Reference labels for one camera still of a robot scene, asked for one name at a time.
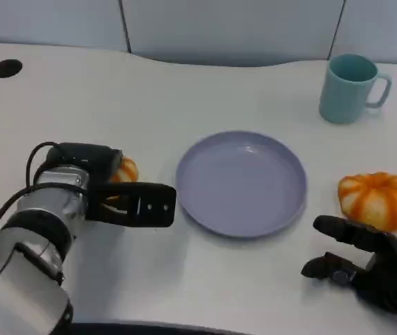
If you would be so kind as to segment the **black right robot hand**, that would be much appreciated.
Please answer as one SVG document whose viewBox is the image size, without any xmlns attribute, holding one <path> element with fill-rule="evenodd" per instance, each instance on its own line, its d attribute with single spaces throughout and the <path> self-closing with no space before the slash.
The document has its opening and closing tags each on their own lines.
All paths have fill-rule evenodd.
<svg viewBox="0 0 397 335">
<path fill-rule="evenodd" d="M 321 215 L 313 227 L 336 241 L 372 253 L 367 267 L 326 252 L 309 260 L 301 270 L 307 278 L 329 279 L 352 288 L 357 296 L 374 307 L 397 315 L 397 236 L 357 221 Z"/>
</svg>

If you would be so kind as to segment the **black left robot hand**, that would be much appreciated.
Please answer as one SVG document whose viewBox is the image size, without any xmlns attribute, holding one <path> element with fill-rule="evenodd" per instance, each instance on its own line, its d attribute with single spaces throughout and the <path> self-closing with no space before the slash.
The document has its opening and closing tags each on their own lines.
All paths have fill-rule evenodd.
<svg viewBox="0 0 397 335">
<path fill-rule="evenodd" d="M 103 205 L 112 210 L 125 210 L 130 204 L 127 195 L 119 195 L 112 185 L 136 182 L 138 171 L 134 161 L 126 158 L 118 149 L 97 145 L 62 142 L 47 153 L 45 162 L 36 171 L 33 180 L 40 181 L 43 173 L 77 170 L 87 174 L 84 183 L 90 195 L 89 204 Z"/>
</svg>

